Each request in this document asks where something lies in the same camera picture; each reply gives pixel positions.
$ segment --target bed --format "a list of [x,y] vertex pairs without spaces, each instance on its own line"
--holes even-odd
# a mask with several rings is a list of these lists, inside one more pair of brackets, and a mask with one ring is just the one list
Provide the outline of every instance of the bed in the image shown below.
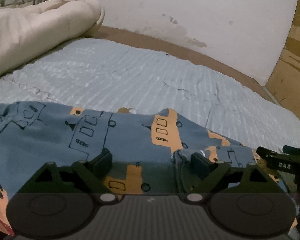
[[165,52],[108,40],[65,42],[0,78],[0,103],[25,100],[138,114],[170,107],[251,148],[300,147],[297,117],[236,80]]

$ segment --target wooden cabinet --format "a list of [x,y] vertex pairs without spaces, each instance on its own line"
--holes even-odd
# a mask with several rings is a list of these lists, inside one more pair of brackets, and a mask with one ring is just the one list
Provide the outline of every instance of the wooden cabinet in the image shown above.
[[300,0],[284,49],[266,88],[300,119]]

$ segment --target white wall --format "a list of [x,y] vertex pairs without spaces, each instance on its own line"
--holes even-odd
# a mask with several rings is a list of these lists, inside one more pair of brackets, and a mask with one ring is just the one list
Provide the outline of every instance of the white wall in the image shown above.
[[104,25],[206,54],[265,85],[297,0],[99,0]]

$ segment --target textured bedsheet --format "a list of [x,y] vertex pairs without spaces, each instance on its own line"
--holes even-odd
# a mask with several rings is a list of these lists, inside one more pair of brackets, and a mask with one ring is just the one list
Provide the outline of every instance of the textured bedsheet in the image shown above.
[[249,147],[300,147],[300,121],[236,80],[164,52],[79,39],[0,79],[0,103],[57,102],[154,114],[173,108]]

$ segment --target rolled blanket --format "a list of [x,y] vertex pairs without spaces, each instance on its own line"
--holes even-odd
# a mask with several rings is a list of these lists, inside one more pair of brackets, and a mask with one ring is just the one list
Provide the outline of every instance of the rolled blanket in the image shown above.
[[0,8],[0,75],[58,44],[102,25],[105,11],[97,0],[48,0],[38,5]]

